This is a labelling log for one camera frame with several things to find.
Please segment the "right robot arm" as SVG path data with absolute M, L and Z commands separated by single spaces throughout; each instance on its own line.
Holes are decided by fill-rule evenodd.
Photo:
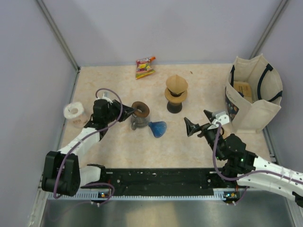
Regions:
M 230 122 L 225 111 L 210 112 L 204 110 L 209 123 L 194 124 L 184 118 L 187 135 L 197 134 L 205 138 L 212 149 L 212 159 L 216 173 L 226 187 L 236 183 L 239 186 L 273 192 L 303 205 L 303 174 L 265 160 L 246 149 L 246 144 L 234 133 L 224 138 L 223 125 Z M 225 161 L 222 170 L 216 162 Z

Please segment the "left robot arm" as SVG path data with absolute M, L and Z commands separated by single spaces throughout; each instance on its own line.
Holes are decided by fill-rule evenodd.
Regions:
M 62 195 L 74 196 L 79 188 L 91 183 L 99 188 L 105 186 L 107 175 L 102 173 L 103 166 L 80 167 L 80 160 L 104 138 L 111 125 L 125 121 L 135 110 L 117 100 L 97 99 L 80 134 L 60 150 L 47 153 L 41 184 L 43 191 L 53 193 L 58 199 Z

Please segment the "brown paper coffee filter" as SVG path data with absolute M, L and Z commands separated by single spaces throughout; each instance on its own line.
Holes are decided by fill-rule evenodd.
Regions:
M 180 94 L 187 90 L 188 83 L 183 77 L 179 75 L 173 75 L 166 80 L 166 87 L 171 92 Z

